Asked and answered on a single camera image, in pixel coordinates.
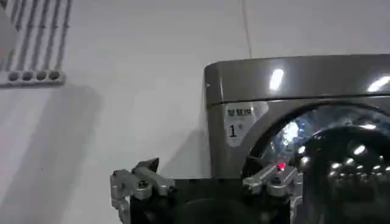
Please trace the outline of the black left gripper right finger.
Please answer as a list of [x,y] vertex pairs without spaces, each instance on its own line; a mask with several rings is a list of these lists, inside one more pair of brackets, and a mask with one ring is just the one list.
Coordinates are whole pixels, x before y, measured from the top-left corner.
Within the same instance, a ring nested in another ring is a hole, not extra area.
[[295,223],[298,207],[303,202],[303,173],[286,162],[270,163],[258,172],[243,178],[243,186],[254,195],[260,194],[265,187],[272,197],[286,197],[288,204],[288,222]]

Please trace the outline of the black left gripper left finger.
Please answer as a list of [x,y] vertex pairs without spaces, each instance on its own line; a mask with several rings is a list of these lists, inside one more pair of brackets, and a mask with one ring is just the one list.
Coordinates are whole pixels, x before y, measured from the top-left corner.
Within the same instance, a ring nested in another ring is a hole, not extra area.
[[158,158],[140,161],[132,170],[114,170],[110,175],[111,205],[121,223],[131,223],[131,199],[144,202],[153,195],[168,197],[176,190],[173,179],[157,173]]

